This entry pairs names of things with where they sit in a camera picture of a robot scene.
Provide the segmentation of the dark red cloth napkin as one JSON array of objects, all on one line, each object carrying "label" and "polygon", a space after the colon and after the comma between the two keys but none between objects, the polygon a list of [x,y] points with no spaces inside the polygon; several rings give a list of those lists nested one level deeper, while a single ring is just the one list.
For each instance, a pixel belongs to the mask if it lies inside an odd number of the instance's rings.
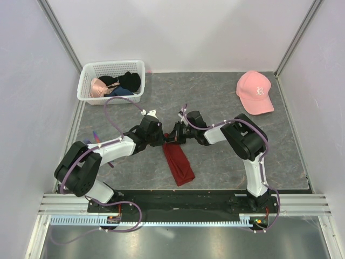
[{"label": "dark red cloth napkin", "polygon": [[168,133],[164,136],[167,138],[167,142],[162,146],[163,152],[177,186],[191,182],[195,175],[189,160],[180,147],[178,136]]}]

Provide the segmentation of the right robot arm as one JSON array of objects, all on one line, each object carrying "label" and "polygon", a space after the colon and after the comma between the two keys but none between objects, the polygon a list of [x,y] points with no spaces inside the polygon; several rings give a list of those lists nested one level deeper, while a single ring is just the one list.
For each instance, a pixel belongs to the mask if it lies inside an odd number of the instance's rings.
[{"label": "right robot arm", "polygon": [[268,191],[264,157],[267,153],[267,135],[246,115],[240,114],[232,120],[208,126],[198,111],[183,115],[166,137],[170,144],[184,144],[187,139],[195,139],[200,145],[210,146],[227,141],[235,154],[244,163],[247,178],[248,209],[260,212],[266,207],[263,196]]}]

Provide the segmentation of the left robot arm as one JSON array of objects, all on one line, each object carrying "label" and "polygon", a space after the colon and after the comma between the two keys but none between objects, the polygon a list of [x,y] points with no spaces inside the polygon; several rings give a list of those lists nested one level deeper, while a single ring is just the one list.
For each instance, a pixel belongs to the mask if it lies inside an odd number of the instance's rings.
[{"label": "left robot arm", "polygon": [[113,160],[137,154],[150,146],[161,146],[164,133],[161,122],[152,115],[145,115],[139,125],[114,140],[99,144],[72,144],[54,172],[54,177],[75,196],[87,196],[99,201],[106,212],[118,207],[115,191],[96,179],[99,168]]}]

